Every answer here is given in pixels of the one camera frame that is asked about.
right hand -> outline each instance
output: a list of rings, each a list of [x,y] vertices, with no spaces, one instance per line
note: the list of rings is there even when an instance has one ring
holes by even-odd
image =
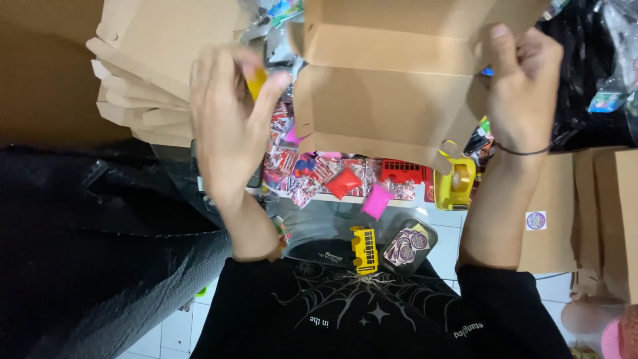
[[[494,140],[516,152],[549,146],[563,47],[531,28],[519,42],[505,24],[492,27],[494,79],[488,115]]]

left hand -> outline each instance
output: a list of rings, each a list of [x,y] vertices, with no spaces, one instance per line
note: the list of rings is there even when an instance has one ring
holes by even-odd
[[[247,49],[206,45],[191,69],[191,110],[204,189],[219,207],[241,202],[263,159],[271,117],[291,76],[275,73],[254,103],[244,76],[263,68]]]

round purple sticker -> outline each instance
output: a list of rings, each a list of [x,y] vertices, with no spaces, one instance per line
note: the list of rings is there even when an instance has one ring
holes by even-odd
[[[540,212],[533,212],[527,216],[527,226],[531,229],[541,229],[545,226],[545,216]]]

star graphic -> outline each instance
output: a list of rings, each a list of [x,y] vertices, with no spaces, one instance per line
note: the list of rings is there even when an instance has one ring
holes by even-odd
[[[374,309],[372,312],[368,312],[368,314],[372,314],[374,315],[377,319],[379,319],[379,324],[381,324],[381,318],[383,318],[384,316],[389,316],[390,314],[384,312],[381,310],[381,308],[379,308],[379,303],[376,303],[376,309]]]

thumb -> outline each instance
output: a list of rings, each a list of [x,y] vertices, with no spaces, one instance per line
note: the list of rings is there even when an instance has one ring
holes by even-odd
[[[271,123],[272,113],[282,92],[290,85],[292,76],[288,72],[280,71],[268,77],[264,82],[257,100],[253,113],[248,119],[248,128],[256,130],[258,133]]]
[[[489,35],[494,75],[502,77],[516,72],[519,68],[516,39],[509,27],[505,24],[495,25],[490,29]]]

